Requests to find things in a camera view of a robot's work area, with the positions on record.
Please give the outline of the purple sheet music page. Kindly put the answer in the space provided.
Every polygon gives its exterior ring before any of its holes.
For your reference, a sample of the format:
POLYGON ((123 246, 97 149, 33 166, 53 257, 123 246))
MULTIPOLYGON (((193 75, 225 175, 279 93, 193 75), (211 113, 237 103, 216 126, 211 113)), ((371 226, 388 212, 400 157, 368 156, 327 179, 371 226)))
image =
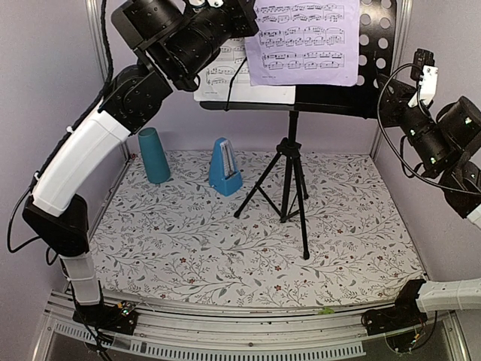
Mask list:
POLYGON ((358 1, 257 1, 258 32, 246 38, 253 85, 354 86, 358 1))

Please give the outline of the sheet music booklet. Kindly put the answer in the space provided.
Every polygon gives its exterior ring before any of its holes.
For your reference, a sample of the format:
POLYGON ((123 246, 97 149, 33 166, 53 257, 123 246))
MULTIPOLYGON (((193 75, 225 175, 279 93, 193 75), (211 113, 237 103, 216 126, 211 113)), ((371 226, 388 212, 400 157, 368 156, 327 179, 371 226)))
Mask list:
POLYGON ((292 105, 294 86, 253 86, 242 38, 226 41, 218 57, 200 73, 197 102, 251 102, 292 105))

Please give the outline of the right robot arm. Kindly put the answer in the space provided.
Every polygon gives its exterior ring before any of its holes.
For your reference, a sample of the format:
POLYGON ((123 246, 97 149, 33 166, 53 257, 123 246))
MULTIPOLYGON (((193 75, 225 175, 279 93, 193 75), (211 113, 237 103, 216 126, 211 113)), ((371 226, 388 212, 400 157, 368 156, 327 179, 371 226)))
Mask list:
MULTIPOLYGON (((437 68, 417 70, 416 85, 410 86, 394 76, 377 78, 380 95, 377 121, 382 131, 398 127, 418 154, 419 167, 410 167, 402 150, 394 153, 402 167, 415 177, 443 191, 447 204, 463 219, 480 225, 480 169, 472 157, 480 150, 480 110, 462 96, 432 117, 428 108, 437 85, 437 68)), ((472 310, 480 307, 480 280, 408 281, 393 306, 370 309, 362 315, 369 335, 377 335, 416 325, 428 320, 428 313, 472 310)))

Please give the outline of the blue metronome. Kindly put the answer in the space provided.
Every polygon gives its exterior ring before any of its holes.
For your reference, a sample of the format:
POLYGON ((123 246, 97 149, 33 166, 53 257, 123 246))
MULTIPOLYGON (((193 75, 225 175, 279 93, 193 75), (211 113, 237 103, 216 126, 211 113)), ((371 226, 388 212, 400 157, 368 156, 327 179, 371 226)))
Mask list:
POLYGON ((215 141, 208 180, 209 185, 223 196, 231 196, 243 186, 233 147, 226 138, 218 138, 215 141))

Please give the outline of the black music stand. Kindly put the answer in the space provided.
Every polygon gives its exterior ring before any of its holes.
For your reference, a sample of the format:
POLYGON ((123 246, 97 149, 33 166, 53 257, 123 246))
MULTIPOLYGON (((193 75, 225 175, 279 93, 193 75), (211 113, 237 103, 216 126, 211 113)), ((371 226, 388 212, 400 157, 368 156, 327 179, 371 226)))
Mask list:
POLYGON ((244 199, 234 216, 239 218, 255 193, 260 193, 285 223, 293 217, 300 217, 303 258, 309 259, 310 252, 307 240, 307 224, 304 202, 308 200, 303 168, 301 164, 301 144, 297 142, 298 118, 301 112, 347 115, 363 119, 375 118, 375 107, 378 97, 377 75, 389 74, 395 58, 395 33, 397 20, 396 1, 361 1, 360 11, 369 23, 360 23, 359 34, 367 40, 359 45, 360 55, 366 60, 359 66, 359 75, 364 81, 358 85, 297 85, 293 105, 266 102, 235 102, 231 99, 222 101, 202 101, 200 105, 210 111, 242 110, 242 111, 283 111, 289 112, 288 135, 276 147, 276 154, 260 178, 244 199), (262 189, 265 178, 273 171, 274 166, 284 156, 286 158, 285 176, 281 206, 274 204, 269 195, 262 189))

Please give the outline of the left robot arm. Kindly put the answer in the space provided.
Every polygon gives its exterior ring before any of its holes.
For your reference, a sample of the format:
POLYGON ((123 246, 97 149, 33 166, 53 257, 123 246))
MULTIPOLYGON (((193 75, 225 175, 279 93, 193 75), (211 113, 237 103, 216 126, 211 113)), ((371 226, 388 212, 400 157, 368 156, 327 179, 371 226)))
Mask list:
POLYGON ((89 251, 80 185, 101 161, 138 133, 175 90, 194 92, 199 72, 231 38, 259 28, 252 1, 127 1, 110 21, 137 62, 109 72, 94 102, 56 145, 17 203, 24 221, 61 259, 74 298, 74 320, 87 329, 132 335, 138 314, 129 302, 107 305, 89 251))

